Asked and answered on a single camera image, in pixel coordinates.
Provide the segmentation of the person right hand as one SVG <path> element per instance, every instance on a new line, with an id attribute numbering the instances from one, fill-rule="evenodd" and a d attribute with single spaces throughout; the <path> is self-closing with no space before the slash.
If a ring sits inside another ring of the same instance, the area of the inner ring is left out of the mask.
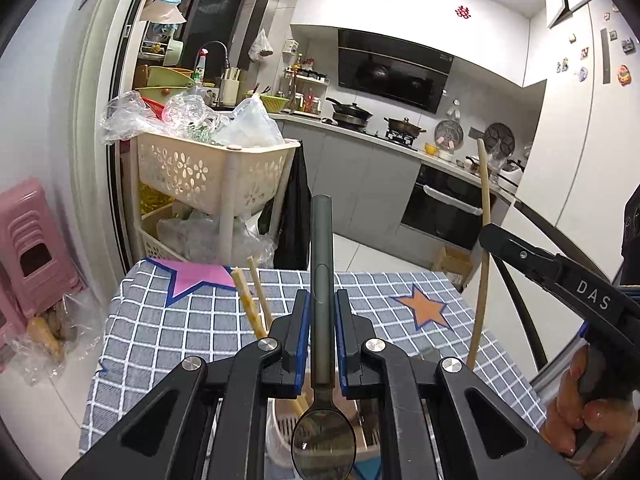
<path id="1" fill-rule="evenodd" d="M 588 427 L 603 434 L 603 440 L 590 454 L 593 462 L 608 464 L 623 451 L 637 425 L 634 406 L 622 400 L 594 400 L 586 403 L 578 390 L 579 379 L 588 364 L 588 346 L 573 356 L 570 368 L 563 374 L 558 395 L 548 404 L 547 419 L 540 434 L 556 452 L 573 455 L 576 452 L 575 431 Z"/>

